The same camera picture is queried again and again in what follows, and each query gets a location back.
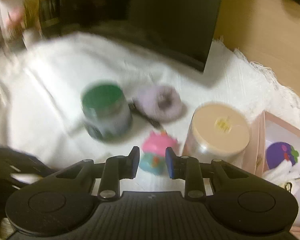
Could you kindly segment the black monitor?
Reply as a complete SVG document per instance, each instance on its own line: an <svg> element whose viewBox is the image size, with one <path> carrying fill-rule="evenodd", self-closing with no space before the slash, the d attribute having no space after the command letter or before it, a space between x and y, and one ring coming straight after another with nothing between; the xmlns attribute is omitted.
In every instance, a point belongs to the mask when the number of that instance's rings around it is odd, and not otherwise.
<svg viewBox="0 0 300 240"><path fill-rule="evenodd" d="M200 72L221 0L60 0L63 24L137 44Z"/></svg>

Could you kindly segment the pink cardboard box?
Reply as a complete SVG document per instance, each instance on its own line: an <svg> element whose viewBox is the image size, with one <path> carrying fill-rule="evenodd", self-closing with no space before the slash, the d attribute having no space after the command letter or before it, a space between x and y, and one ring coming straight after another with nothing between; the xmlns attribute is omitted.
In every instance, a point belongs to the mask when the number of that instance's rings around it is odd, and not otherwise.
<svg viewBox="0 0 300 240"><path fill-rule="evenodd" d="M300 236L300 130L262 112L252 123L243 169L289 191L299 212L292 233Z"/></svg>

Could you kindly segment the purple felt eggplant sponge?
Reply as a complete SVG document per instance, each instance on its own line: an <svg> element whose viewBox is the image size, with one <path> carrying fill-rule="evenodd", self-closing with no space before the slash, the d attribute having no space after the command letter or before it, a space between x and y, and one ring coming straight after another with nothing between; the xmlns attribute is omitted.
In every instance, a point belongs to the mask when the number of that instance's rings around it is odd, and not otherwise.
<svg viewBox="0 0 300 240"><path fill-rule="evenodd" d="M274 142L266 149L266 163L269 170L278 167L284 160L290 161L292 166L298 163L299 153L286 142Z"/></svg>

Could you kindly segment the tan lid clear jar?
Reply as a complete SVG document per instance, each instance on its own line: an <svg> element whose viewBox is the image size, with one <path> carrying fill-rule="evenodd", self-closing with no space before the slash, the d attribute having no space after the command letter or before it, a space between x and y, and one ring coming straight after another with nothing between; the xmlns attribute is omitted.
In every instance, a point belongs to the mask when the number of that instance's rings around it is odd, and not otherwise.
<svg viewBox="0 0 300 240"><path fill-rule="evenodd" d="M216 102L196 108L189 125L182 155L201 163L221 159L239 168L250 141L245 117L232 107Z"/></svg>

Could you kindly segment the white fringed table cloth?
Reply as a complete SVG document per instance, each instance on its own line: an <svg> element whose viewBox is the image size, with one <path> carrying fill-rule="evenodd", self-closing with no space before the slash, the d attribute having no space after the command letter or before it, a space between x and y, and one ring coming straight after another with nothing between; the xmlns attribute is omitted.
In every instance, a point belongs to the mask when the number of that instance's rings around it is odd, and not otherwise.
<svg viewBox="0 0 300 240"><path fill-rule="evenodd" d="M174 87L184 110L164 127L180 143L195 109L207 102L230 105L249 122L268 111L300 129L300 98L279 84L269 68L219 40L212 42L200 73L140 47L75 33L16 55L0 53L0 146L35 155L52 167L128 154L152 127L135 117L121 139L93 139L83 126L81 96L99 82L119 85L127 98L149 85Z"/></svg>

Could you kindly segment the green lid glass jar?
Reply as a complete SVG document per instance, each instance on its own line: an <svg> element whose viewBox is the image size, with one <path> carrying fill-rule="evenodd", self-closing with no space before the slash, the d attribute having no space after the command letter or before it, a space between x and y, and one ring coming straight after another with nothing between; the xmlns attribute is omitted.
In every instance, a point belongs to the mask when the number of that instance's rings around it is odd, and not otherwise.
<svg viewBox="0 0 300 240"><path fill-rule="evenodd" d="M100 141L115 140L126 134L133 118L126 97L112 82L88 86L81 96L83 122L88 134Z"/></svg>

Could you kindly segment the pink teal plush toy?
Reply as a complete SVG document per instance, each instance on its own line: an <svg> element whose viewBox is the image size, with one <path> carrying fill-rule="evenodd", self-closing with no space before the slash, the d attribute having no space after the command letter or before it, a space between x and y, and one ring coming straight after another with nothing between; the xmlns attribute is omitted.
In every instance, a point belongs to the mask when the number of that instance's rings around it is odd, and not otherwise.
<svg viewBox="0 0 300 240"><path fill-rule="evenodd" d="M168 147L176 150L178 148L178 140L165 131L151 131L141 146L143 155L139 167L143 171L162 175L166 167L165 153Z"/></svg>

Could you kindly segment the lilac fuzzy scrunchie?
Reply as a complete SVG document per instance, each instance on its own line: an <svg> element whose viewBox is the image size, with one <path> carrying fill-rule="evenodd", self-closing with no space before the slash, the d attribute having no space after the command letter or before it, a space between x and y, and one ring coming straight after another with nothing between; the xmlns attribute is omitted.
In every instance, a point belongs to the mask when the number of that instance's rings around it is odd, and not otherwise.
<svg viewBox="0 0 300 240"><path fill-rule="evenodd" d="M142 87L134 96L133 102L141 113L159 122L176 120L183 111L179 93L168 85Z"/></svg>

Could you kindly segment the folded white towel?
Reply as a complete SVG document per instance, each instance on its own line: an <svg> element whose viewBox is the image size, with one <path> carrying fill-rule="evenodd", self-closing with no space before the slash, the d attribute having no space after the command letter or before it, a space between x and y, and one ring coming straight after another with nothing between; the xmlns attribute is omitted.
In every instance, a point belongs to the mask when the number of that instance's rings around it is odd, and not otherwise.
<svg viewBox="0 0 300 240"><path fill-rule="evenodd" d="M292 162L284 159L276 168L267 170L262 174L262 179L277 186L285 187L285 183L292 178L299 177L298 171L292 171Z"/></svg>

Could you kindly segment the black bow hair clip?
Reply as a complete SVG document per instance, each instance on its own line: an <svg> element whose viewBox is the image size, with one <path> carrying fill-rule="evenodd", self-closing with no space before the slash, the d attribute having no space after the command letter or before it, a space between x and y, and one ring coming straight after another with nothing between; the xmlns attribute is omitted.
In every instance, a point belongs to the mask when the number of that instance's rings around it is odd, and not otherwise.
<svg viewBox="0 0 300 240"><path fill-rule="evenodd" d="M300 189L298 182L300 181L300 176L296 178L292 178L285 183L285 189L291 194L296 194Z"/></svg>

